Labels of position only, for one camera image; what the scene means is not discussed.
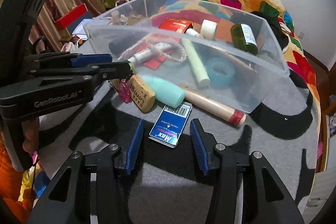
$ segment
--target pink keychain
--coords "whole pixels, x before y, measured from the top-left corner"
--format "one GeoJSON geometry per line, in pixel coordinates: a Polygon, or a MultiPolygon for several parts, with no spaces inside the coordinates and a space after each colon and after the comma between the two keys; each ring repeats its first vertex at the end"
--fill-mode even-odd
{"type": "Polygon", "coordinates": [[[319,159],[323,154],[323,142],[319,142],[318,148],[317,148],[317,159],[319,159]]]}
{"type": "Polygon", "coordinates": [[[118,94],[123,101],[128,104],[132,100],[130,84],[126,81],[126,79],[119,80],[119,91],[118,94]]]}

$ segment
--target mint green bottle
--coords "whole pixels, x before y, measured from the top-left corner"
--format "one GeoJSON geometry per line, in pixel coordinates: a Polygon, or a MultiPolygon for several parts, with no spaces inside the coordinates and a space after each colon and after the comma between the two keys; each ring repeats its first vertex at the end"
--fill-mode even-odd
{"type": "Polygon", "coordinates": [[[140,75],[141,79],[155,92],[155,98],[171,107],[178,107],[184,100],[185,91],[179,86],[159,77],[140,75]]]}

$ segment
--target barcode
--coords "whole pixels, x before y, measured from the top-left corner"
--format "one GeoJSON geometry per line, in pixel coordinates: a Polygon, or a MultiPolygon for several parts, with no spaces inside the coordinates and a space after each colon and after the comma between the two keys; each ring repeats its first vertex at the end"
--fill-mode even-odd
{"type": "Polygon", "coordinates": [[[174,113],[178,116],[186,118],[189,112],[190,106],[187,105],[180,105],[179,107],[173,108],[171,106],[165,106],[165,111],[174,113]]]}

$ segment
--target wooden rolling pin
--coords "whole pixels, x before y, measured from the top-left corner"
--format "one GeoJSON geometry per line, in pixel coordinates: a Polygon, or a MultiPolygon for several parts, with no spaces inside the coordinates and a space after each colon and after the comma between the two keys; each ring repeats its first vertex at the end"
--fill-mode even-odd
{"type": "Polygon", "coordinates": [[[203,110],[231,123],[234,126],[240,127],[246,119],[246,114],[227,105],[211,100],[195,90],[179,85],[185,91],[185,100],[202,108],[203,110]]]}

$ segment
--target red box lid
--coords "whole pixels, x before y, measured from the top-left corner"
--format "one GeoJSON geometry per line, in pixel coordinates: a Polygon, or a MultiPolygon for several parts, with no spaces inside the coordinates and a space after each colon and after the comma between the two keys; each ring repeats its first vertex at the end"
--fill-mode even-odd
{"type": "Polygon", "coordinates": [[[74,22],[77,18],[84,15],[87,12],[87,8],[85,4],[81,4],[75,8],[73,8],[70,12],[62,16],[59,20],[55,22],[55,26],[58,30],[65,29],[72,22],[74,22]]]}

